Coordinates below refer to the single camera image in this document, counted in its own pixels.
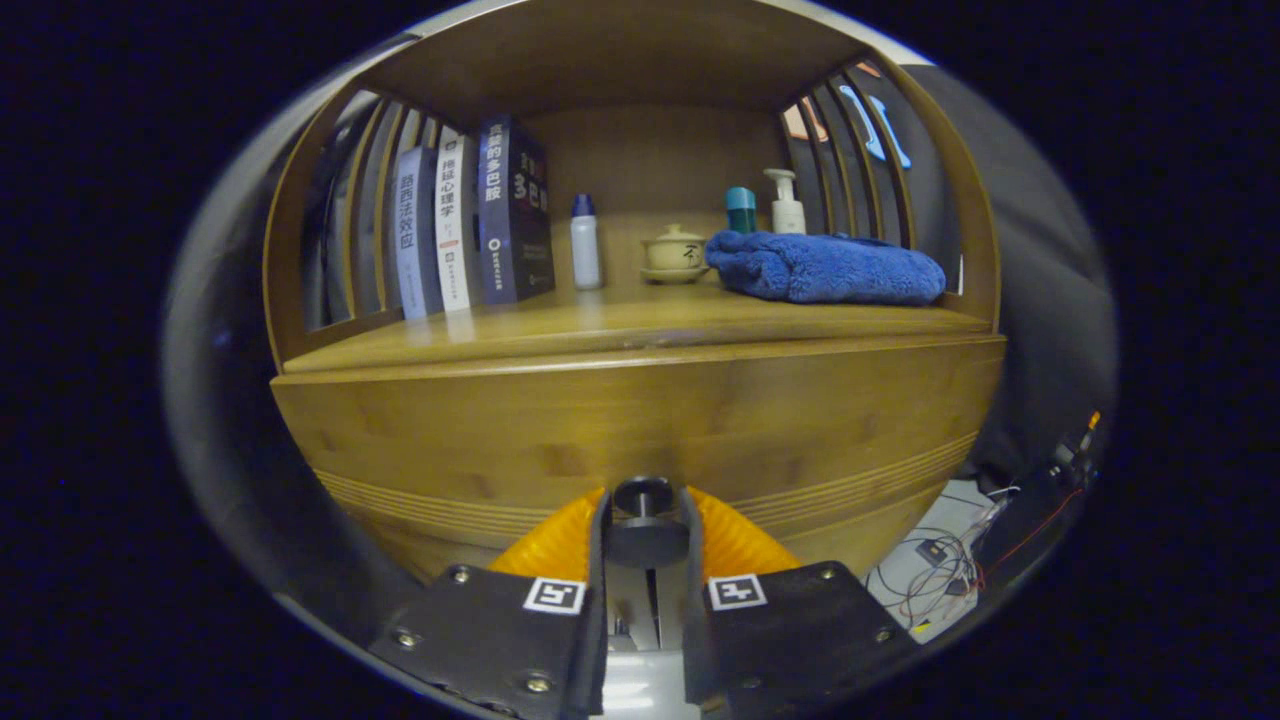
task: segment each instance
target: black background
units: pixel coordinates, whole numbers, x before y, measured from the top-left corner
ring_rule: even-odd
[[[1274,126],[1254,85],[1274,49],[1248,42],[1270,19],[1261,3],[1121,5],[849,8],[1061,169],[1111,263],[1125,363],[1114,451],[1065,550],[864,716],[1261,707],[1239,670],[1274,643],[1260,633],[1274,560],[1231,560],[1261,525],[1260,502],[1235,503],[1258,487],[1238,450],[1275,443],[1244,428],[1216,445],[1262,364],[1208,306],[1243,307],[1275,266],[1260,255],[1274,211],[1245,205],[1275,174],[1251,145]],[[155,342],[184,225],[223,164],[305,85],[438,9],[63,4],[9,23],[6,288],[20,290],[14,347],[41,357],[12,375],[9,482],[49,491],[6,507],[12,647],[38,673],[13,680],[36,703],[20,714],[433,716],[278,609],[214,538],[168,450]],[[1238,359],[1215,365],[1215,348]],[[1228,609],[1248,597],[1260,616]]]

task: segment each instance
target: teal bottle cap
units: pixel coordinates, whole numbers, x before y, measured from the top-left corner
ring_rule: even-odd
[[[755,193],[745,187],[731,187],[724,193],[724,204],[730,210],[755,210]]]

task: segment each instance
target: bamboo shelf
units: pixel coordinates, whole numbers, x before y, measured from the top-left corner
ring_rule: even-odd
[[[640,240],[668,223],[709,237],[730,186],[764,199],[768,227],[760,170],[791,164],[783,114],[796,106],[823,219],[812,232],[881,237],[893,220],[915,246],[910,170],[884,143],[890,183],[877,187],[840,91],[863,92],[859,63],[910,102],[937,149],[964,293],[931,307],[799,306],[728,292],[714,272],[644,284]],[[547,146],[559,287],[406,322],[387,237],[393,160],[440,126],[470,132],[499,111]],[[819,124],[855,151],[823,145]],[[312,327],[302,259],[343,138],[346,200],[329,225],[343,311]],[[576,192],[599,209],[600,291],[571,283]],[[268,223],[264,293],[273,391],[294,441],[424,578],[484,562],[563,502],[636,474],[695,484],[801,559],[861,571],[964,460],[1005,350],[991,208],[955,128],[876,47],[754,0],[529,0],[408,44],[335,92],[297,141]]]

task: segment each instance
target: blue bottle cap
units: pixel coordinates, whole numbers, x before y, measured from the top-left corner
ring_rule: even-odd
[[[585,192],[579,192],[573,196],[573,217],[581,218],[582,215],[594,215],[595,205],[591,204],[591,196]]]
[[[745,187],[731,187],[724,193],[724,204],[730,210],[755,210],[755,193]]]

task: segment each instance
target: white book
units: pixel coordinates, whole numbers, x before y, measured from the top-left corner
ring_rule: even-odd
[[[425,318],[443,309],[431,222],[433,155],[422,147],[406,150],[396,168],[396,270],[406,319]]]
[[[444,310],[465,310],[483,301],[480,247],[476,245],[475,140],[440,129],[435,173],[435,261]]]

